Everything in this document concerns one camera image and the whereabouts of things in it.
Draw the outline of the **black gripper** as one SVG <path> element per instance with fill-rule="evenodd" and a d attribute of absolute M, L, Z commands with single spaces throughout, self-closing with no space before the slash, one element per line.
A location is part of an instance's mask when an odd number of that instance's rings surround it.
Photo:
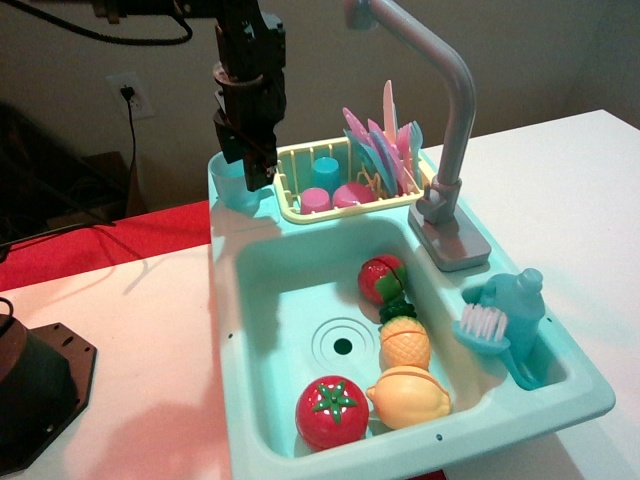
<path fill-rule="evenodd" d="M 277 170 L 274 128 L 286 109 L 286 32 L 269 13 L 227 13 L 215 32 L 221 119 L 233 147 L 245 150 L 246 186 L 254 192 L 271 185 Z"/>

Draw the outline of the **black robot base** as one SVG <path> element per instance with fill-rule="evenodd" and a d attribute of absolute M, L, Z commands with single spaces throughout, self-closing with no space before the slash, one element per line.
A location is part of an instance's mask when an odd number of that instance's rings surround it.
<path fill-rule="evenodd" d="M 1 474 L 28 468 L 89 403 L 97 349 L 61 323 L 30 329 L 1 300 Z"/>

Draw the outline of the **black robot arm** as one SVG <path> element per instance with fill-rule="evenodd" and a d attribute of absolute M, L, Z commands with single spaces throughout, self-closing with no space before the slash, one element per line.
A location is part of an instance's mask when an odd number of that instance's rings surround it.
<path fill-rule="evenodd" d="M 256 1 L 91 1 L 94 15 L 110 24 L 129 16 L 166 16 L 184 30 L 176 38 L 122 38 L 88 30 L 23 1 L 7 3 L 76 35 L 108 44 L 168 47 L 189 42 L 189 19 L 213 19 L 219 63 L 216 135 L 228 163 L 243 165 L 246 188 L 273 183 L 277 169 L 276 125 L 284 119 L 286 32 L 279 17 Z"/>

